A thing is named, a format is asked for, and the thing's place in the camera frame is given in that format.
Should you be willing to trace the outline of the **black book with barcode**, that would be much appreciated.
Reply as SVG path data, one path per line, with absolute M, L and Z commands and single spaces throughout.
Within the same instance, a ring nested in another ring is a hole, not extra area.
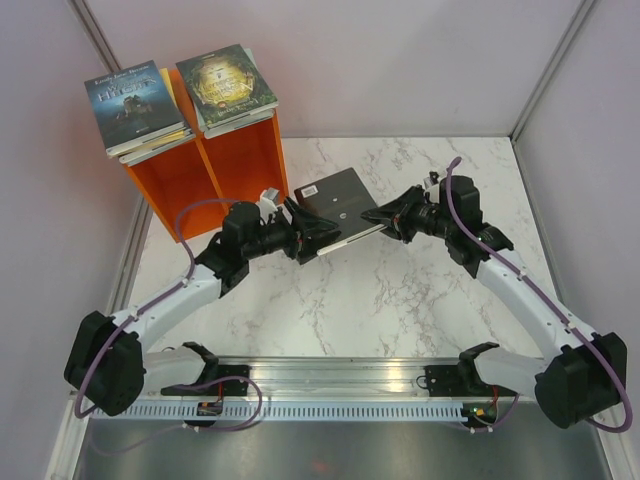
M 322 256 L 380 232 L 384 226 L 361 218 L 377 204 L 354 168 L 324 177 L 294 190 L 298 204 L 311 213 L 338 224 L 340 235 L 317 251 Z

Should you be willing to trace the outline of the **teal Jules Verne book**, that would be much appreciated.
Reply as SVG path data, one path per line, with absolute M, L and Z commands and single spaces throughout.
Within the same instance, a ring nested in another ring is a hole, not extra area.
M 246 128 L 256 123 L 271 119 L 275 113 L 274 109 L 268 109 L 266 111 L 247 115 L 243 118 L 228 122 L 224 125 L 217 126 L 215 128 L 206 129 L 203 135 L 206 139 L 212 139 L 221 135 L 225 135 L 236 130 Z

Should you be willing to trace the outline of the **purple galaxy Crusoe book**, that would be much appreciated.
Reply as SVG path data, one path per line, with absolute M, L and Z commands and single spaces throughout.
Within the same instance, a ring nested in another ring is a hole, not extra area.
M 182 145 L 190 140 L 193 140 L 195 137 L 196 135 L 191 130 L 188 130 L 187 133 L 179 139 L 175 139 L 173 141 L 164 143 L 162 145 L 158 144 L 154 146 L 148 146 L 145 148 L 137 149 L 130 153 L 119 156 L 118 160 L 119 160 L 119 163 L 122 165 L 127 165 L 127 166 L 136 165 L 154 156 L 157 156 L 161 153 L 171 150 L 172 148 Z

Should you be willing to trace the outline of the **yellow book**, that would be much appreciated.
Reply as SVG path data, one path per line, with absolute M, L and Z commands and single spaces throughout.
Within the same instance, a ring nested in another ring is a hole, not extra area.
M 186 131 L 190 129 L 190 125 L 188 123 L 188 121 L 185 119 L 184 114 L 182 113 L 182 111 L 180 110 L 176 97 L 175 97 L 175 93 L 173 90 L 173 86 L 171 83 L 171 79 L 170 79 L 170 75 L 169 75 L 169 71 L 167 68 L 160 68 L 159 69 L 159 73 L 163 79 L 163 82 L 165 84 L 165 87 L 171 97 L 171 100 L 174 104 L 174 106 L 176 107 L 177 112 L 180 114 L 181 116 L 181 121 L 182 121 L 182 126 L 179 128 L 176 128 L 174 130 L 172 130 L 169 133 L 166 133 L 162 136 L 159 136 L 157 138 L 154 138 L 152 140 L 150 140 L 149 142 L 144 144 L 145 148 L 155 148 L 156 146 L 159 145 L 165 145 L 167 143 L 173 142 L 175 140 L 180 140 L 182 138 L 185 137 L 186 135 Z

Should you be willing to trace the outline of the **dark Wuthering Heights book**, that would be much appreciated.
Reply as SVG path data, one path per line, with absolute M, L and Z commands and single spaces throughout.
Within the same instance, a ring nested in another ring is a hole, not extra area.
M 84 82 L 110 157 L 137 149 L 185 127 L 152 60 Z

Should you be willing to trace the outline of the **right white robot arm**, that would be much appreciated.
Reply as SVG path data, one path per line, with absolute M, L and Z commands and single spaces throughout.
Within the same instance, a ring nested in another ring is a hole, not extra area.
M 454 175 L 428 189 L 411 187 L 361 216 L 404 243 L 419 233 L 443 240 L 450 258 L 507 307 L 540 350 L 533 358 L 486 342 L 463 351 L 456 378 L 464 391 L 495 386 L 529 397 L 563 429 L 622 405 L 623 423 L 604 429 L 630 428 L 624 341 L 613 332 L 597 333 L 538 285 L 512 241 L 484 220 L 471 178 Z

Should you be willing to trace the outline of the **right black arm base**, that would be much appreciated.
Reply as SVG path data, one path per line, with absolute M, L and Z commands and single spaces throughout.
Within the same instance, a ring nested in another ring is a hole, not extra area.
M 424 367 L 424 385 L 432 397 L 451 398 L 499 398 L 514 397 L 515 393 L 504 387 L 467 380 L 454 364 L 431 364 Z

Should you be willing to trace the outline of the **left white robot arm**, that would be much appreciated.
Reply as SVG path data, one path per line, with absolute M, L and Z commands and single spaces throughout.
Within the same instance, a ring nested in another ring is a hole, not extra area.
M 110 315 L 93 311 L 81 320 L 63 373 L 76 390 L 76 417 L 91 414 L 85 400 L 109 416 L 124 412 L 142 392 L 148 348 L 233 290 L 248 275 L 250 260 L 281 251 L 304 264 L 339 235 L 338 223 L 291 198 L 268 214 L 252 202 L 232 203 L 207 247 L 188 255 L 181 277 L 138 306 Z

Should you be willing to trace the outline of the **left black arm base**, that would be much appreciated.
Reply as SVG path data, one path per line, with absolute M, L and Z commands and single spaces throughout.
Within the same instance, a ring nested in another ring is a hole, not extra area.
M 249 377 L 248 365 L 206 367 L 193 384 L 163 387 L 160 392 L 163 396 L 241 397 L 248 392 Z

